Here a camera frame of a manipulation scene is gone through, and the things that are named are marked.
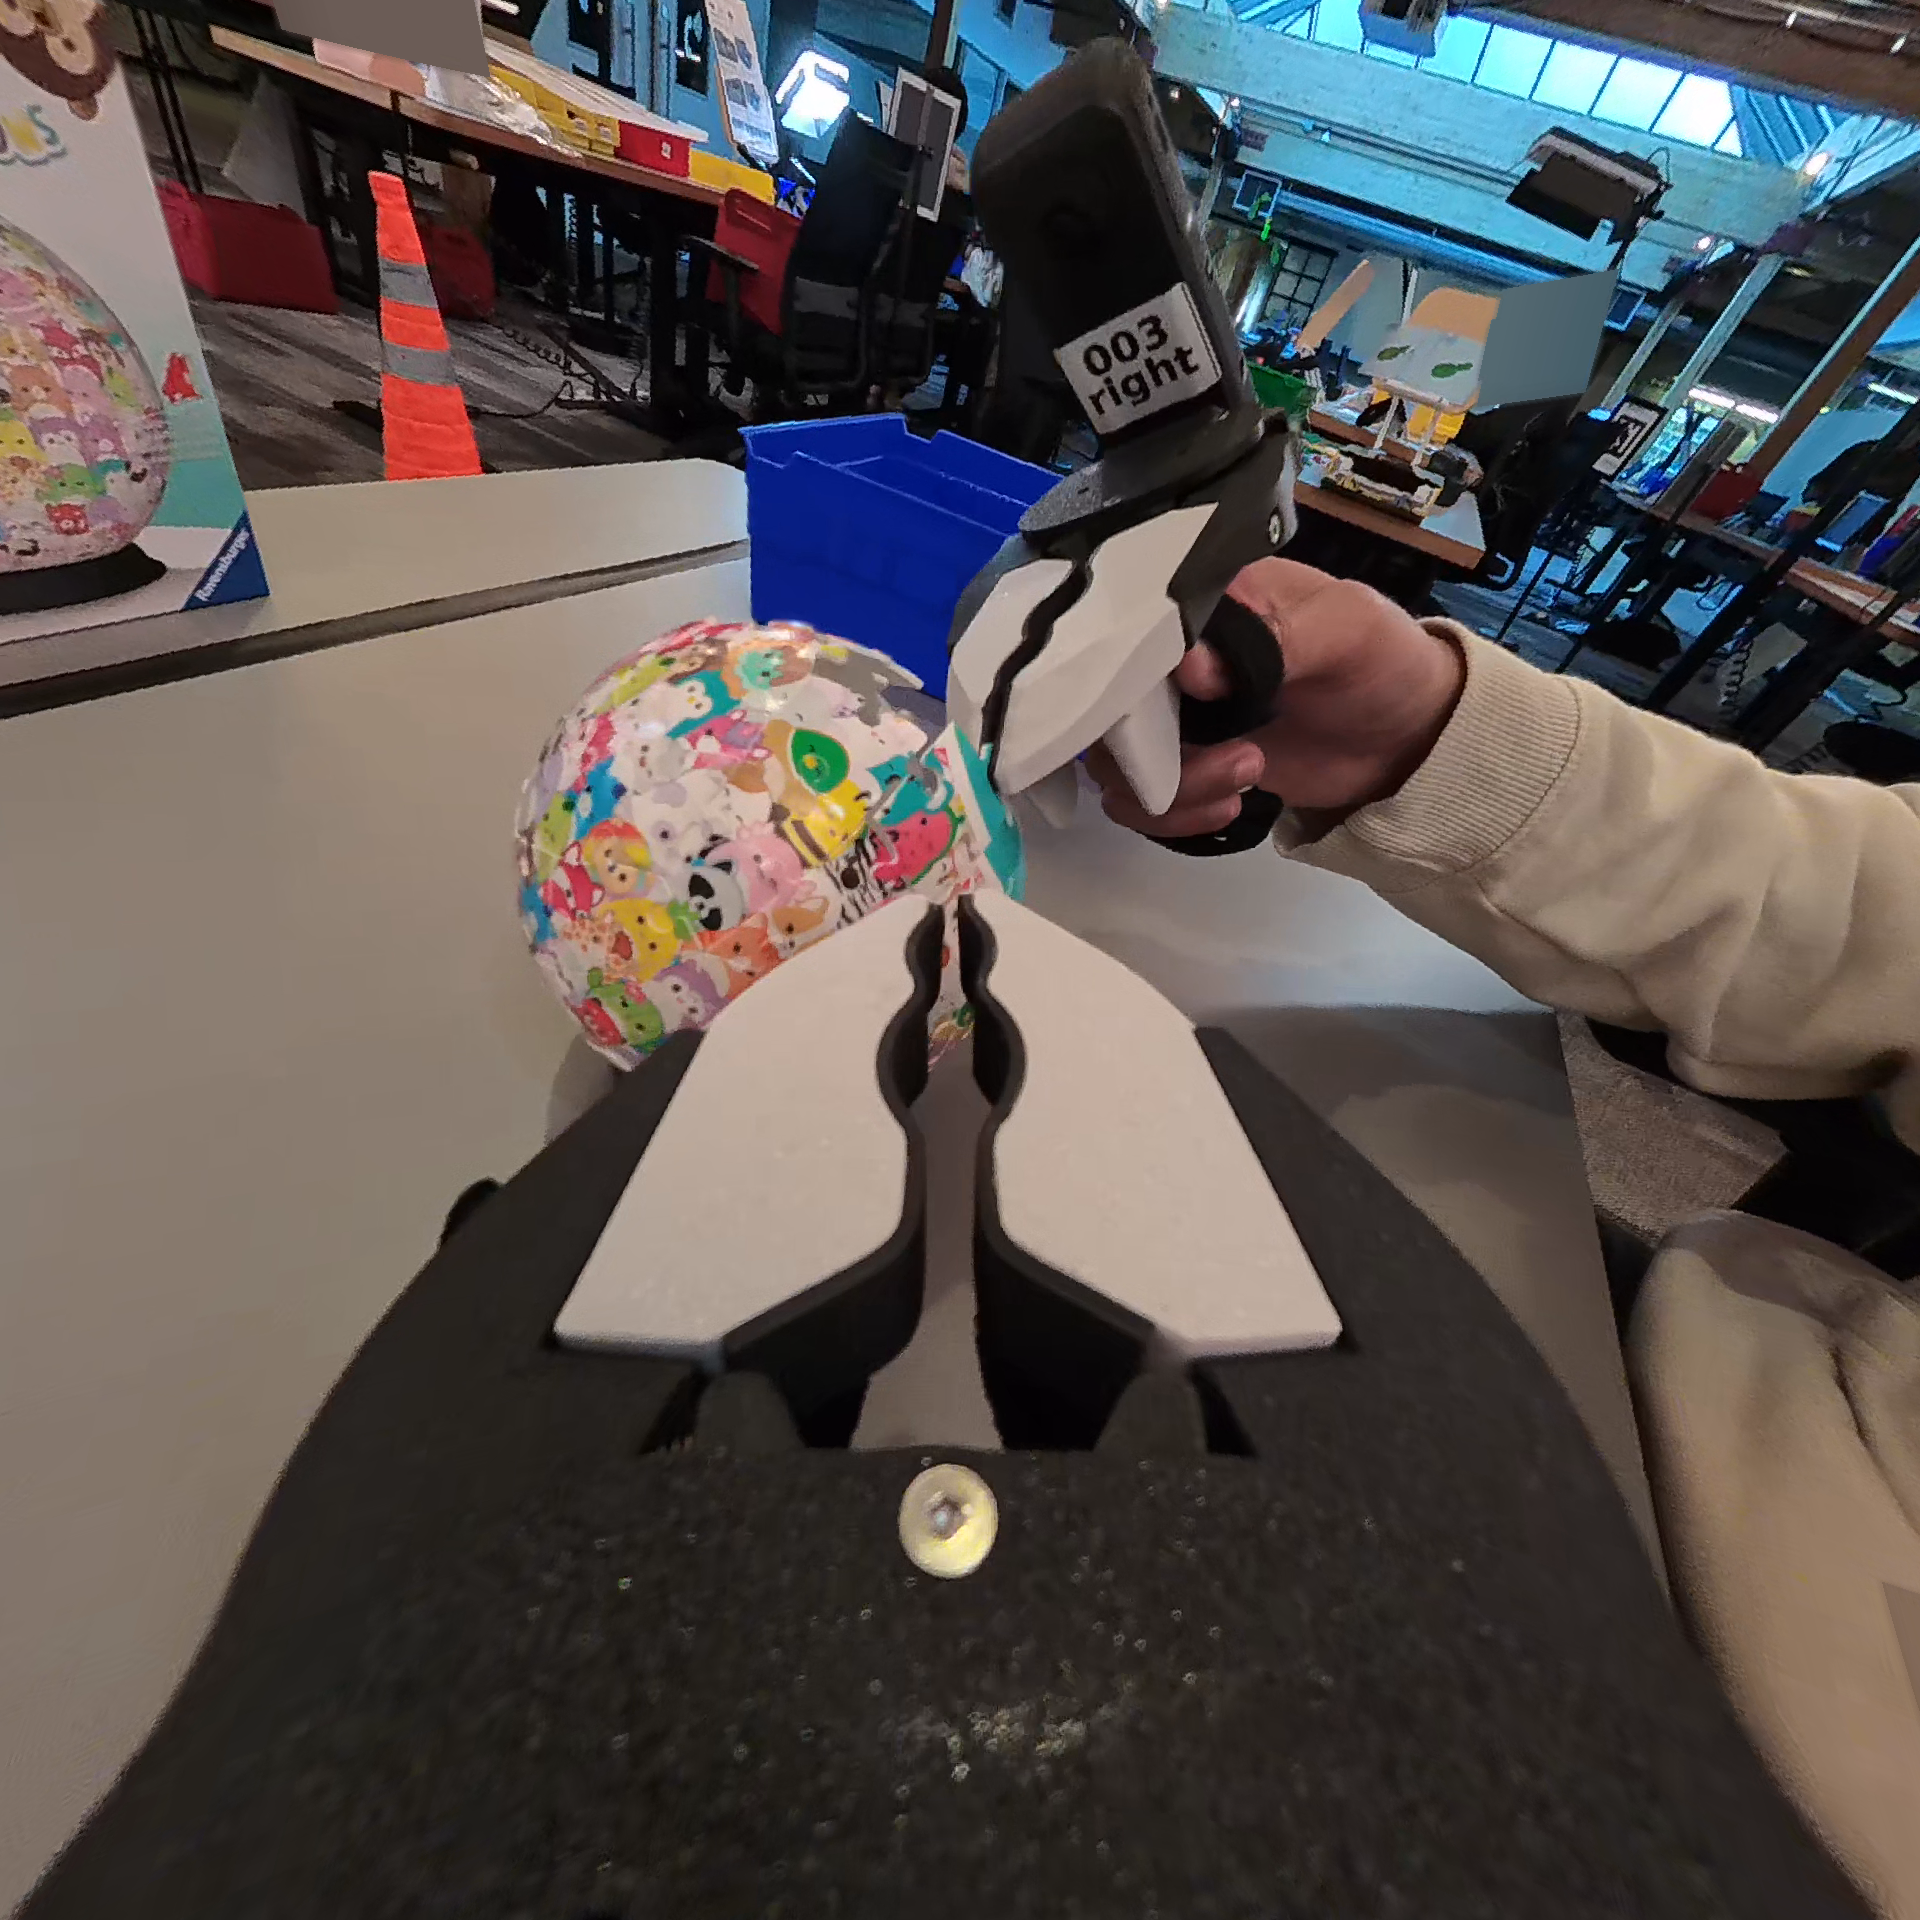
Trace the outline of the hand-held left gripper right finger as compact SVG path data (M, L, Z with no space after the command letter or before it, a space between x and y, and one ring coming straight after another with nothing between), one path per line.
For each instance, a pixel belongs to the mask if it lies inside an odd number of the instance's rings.
M987 1097L976 1348L1000 1441L1093 1453L1141 1381L1171 1378L1210 1444L1203 1373L1343 1338L1218 1037L1006 895L961 901L958 950Z

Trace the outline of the person's right hand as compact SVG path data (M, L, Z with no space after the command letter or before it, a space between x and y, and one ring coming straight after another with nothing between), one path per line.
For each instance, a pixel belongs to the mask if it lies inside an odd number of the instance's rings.
M1464 691L1466 655L1380 591L1296 560L1246 565L1233 600L1261 617L1284 660L1281 707L1261 733L1183 751L1168 813L1148 814L1117 760L1086 758L1103 813L1158 841L1234 825L1250 795L1274 795L1327 833L1388 800L1431 755Z

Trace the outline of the orange traffic cone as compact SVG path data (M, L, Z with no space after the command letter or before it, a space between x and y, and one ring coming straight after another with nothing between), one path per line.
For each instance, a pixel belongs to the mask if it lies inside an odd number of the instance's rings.
M371 173L377 240L381 431L391 484L480 477L483 458L460 391L407 181Z

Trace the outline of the blue plastic bin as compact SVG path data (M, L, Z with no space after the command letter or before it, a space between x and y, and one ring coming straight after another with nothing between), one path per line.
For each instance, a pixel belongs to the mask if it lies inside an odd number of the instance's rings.
M963 588L1058 474L904 415L741 431L753 611L886 655L936 701Z

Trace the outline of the person's cream hoodie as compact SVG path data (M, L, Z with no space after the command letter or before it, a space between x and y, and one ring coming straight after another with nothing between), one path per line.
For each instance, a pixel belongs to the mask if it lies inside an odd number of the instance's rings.
M1696 1643L1870 1908L1916 1917L1916 1288L1711 1213L1656 1253L1626 1370Z

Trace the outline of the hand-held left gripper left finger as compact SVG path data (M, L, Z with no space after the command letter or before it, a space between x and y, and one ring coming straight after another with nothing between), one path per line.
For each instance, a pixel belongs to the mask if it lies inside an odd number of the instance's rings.
M687 1050L556 1344L774 1383L834 1437L923 1313L931 904L781 963Z

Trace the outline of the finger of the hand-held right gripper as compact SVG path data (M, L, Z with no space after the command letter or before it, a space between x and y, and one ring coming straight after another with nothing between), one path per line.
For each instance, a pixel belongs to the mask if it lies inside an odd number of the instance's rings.
M1068 830L1077 813L1086 591L1086 560L1004 551L967 591L950 651L950 721L997 803L1047 830Z
M1183 765L1174 675L1190 648L1174 574L1213 517L1214 503L1163 511L1093 554L1077 600L1011 681L994 740L1000 795L1036 791L1106 744L1136 800L1148 814L1171 808Z

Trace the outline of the colourful puzzle ball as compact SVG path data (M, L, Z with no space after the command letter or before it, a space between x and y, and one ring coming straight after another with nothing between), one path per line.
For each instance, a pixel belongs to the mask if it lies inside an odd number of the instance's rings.
M900 898L946 911L930 1057L976 1024L956 901L1021 901L1021 825L973 738L891 657L804 624L703 617L596 678L517 803L517 921L614 1070L707 1030Z

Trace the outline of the red storage crate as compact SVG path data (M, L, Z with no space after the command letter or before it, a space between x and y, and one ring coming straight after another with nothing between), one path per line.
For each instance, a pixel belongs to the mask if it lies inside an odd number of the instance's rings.
M418 221L424 263L447 320L493 324L497 310L496 261L471 228Z
M323 231L287 207L197 195L158 181L184 284L213 300L338 314Z

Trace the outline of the printed puzzle box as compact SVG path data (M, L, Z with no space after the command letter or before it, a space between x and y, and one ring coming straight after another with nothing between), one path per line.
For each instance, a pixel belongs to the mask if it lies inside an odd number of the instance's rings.
M268 598L100 4L3 5L3 643Z

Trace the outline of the wooden side table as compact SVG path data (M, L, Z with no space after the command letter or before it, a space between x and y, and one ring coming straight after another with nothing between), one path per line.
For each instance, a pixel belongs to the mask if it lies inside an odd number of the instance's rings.
M1473 571L1486 560L1490 541L1474 488L1440 484L1401 495L1380 484L1351 485L1350 470L1351 460L1346 455L1308 444L1298 473L1296 498L1300 511L1320 514L1460 571Z

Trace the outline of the black office chair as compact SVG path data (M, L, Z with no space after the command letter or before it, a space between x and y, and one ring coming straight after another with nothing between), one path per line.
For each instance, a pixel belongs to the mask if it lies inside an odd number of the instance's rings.
M781 291L766 420L867 415L936 373L940 304L976 227L967 183L868 120L846 117L818 173Z

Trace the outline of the red chair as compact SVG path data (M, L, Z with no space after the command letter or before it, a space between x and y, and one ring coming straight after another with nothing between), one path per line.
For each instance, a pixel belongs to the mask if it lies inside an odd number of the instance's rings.
M724 334L741 328L783 338L787 273L796 261L804 217L756 191L730 188L707 247L707 304Z

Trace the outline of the wooden workbench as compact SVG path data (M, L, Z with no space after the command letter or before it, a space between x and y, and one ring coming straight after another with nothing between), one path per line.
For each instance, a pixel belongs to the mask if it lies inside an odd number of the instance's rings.
M343 298L376 300L371 173L434 167L447 203L457 181L493 181L483 237L504 281L501 327L560 367L580 407L684 451L731 431L707 314L724 195L348 71L280 31L220 24L208 38L287 93L300 203L328 240Z

